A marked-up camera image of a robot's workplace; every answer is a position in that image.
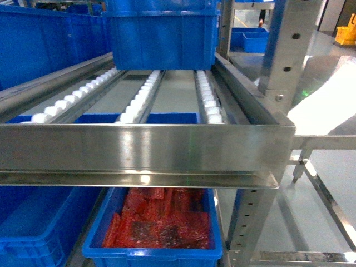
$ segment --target metal rail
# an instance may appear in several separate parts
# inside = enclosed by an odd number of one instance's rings
[[[0,92],[0,123],[16,117],[95,72],[112,66],[112,53]]]

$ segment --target flow rack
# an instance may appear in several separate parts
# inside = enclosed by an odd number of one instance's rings
[[[356,149],[356,135],[295,135],[285,115],[321,0],[276,2],[258,86],[229,61],[232,3],[221,4],[222,26],[227,27],[220,27],[215,64],[211,70],[192,71],[200,124],[145,124],[165,79],[162,70],[147,76],[115,123],[72,124],[130,74],[113,67],[107,54],[0,92],[0,138],[5,140],[0,142],[0,184],[214,188],[224,241],[219,266],[356,266],[355,229],[309,161],[313,149]],[[102,75],[27,123],[5,123],[49,98],[48,91],[61,92],[98,69]],[[302,149],[300,156],[290,157],[293,149]],[[307,174],[353,252],[255,252],[287,165],[296,165],[295,182]],[[226,239],[219,187],[240,192]],[[74,252],[68,266],[87,263]]]

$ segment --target stacked blue bins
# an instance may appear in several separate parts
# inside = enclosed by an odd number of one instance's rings
[[[214,63],[217,0],[107,0],[121,70],[201,70]]]
[[[102,17],[0,5],[0,91],[110,52]]]

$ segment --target person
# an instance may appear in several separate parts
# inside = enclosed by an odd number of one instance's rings
[[[262,28],[262,25],[265,22],[265,18],[266,18],[266,10],[262,9],[260,12],[259,23],[258,23],[259,28]]]

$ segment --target metal upright post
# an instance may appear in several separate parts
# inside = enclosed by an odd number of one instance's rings
[[[283,173],[284,170],[273,172],[278,183]],[[227,236],[233,267],[249,266],[276,193],[277,190],[238,190]]]
[[[220,33],[218,53],[225,59],[228,58],[231,42],[231,28],[234,23],[234,3],[235,0],[222,0],[220,17]]]
[[[277,0],[259,91],[288,112],[302,71],[321,0]],[[274,170],[281,182],[284,170]],[[232,266],[246,267],[254,253],[275,190],[239,190],[227,246]]]
[[[291,108],[322,0],[277,0],[259,90],[282,111]]]

